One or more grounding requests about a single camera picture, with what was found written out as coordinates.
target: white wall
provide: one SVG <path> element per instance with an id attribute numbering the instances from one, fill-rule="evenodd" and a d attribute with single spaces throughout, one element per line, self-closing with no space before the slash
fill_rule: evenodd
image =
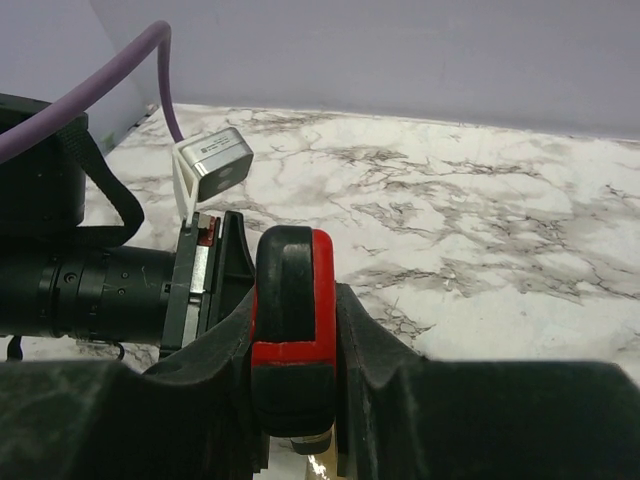
<path id="1" fill-rule="evenodd" d="M 118 48 L 172 24 L 179 102 L 640 138 L 638 0 L 90 1 Z"/>
<path id="2" fill-rule="evenodd" d="M 114 55 L 88 0 L 0 1 L 0 92 L 54 101 Z M 88 111 L 100 142 L 117 142 L 145 113 L 137 87 L 126 80 Z"/>

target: small label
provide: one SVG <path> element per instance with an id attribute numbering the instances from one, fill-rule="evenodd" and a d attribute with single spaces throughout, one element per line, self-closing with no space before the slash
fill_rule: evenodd
<path id="1" fill-rule="evenodd" d="M 226 150 L 229 147 L 237 145 L 241 142 L 236 135 L 232 132 L 220 132 L 216 134 L 214 137 L 210 137 L 204 139 L 200 142 L 187 147 L 187 149 L 192 148 L 191 150 L 194 157 L 194 163 L 200 162 L 205 158 L 209 158 L 215 155 L 218 152 Z"/>

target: black strap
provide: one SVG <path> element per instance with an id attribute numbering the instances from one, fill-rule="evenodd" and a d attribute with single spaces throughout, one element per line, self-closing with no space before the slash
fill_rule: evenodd
<path id="1" fill-rule="evenodd" d="M 58 133 L 58 138 L 67 158 L 73 158 L 78 162 L 115 207 L 124 225 L 76 227 L 54 238 L 74 245 L 91 247 L 124 245 L 144 222 L 140 202 L 111 172 L 89 132 L 84 129 L 63 129 Z"/>

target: marble countertop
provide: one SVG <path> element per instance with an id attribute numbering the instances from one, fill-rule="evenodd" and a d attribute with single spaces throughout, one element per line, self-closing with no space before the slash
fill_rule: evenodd
<path id="1" fill-rule="evenodd" d="M 247 181 L 201 210 L 244 214 L 252 254 L 275 224 L 333 238 L 337 279 L 403 342 L 437 359 L 600 359 L 640 383 L 640 144 L 474 125 L 179 105 L 185 135 L 234 126 Z M 171 139 L 160 112 L 109 156 L 175 247 Z M 117 221 L 90 189 L 86 223 Z M 127 346 L 144 368 L 152 347 Z M 112 355 L 27 340 L 27 358 Z"/>

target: black plastic housing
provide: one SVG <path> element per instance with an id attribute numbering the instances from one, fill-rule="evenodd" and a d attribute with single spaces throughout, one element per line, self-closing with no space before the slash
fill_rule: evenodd
<path id="1" fill-rule="evenodd" d="M 0 94 L 0 133 L 44 110 L 49 103 Z M 64 155 L 59 135 L 88 128 L 86 114 L 55 135 L 0 165 L 0 235 L 62 232 L 84 219 L 85 173 Z"/>

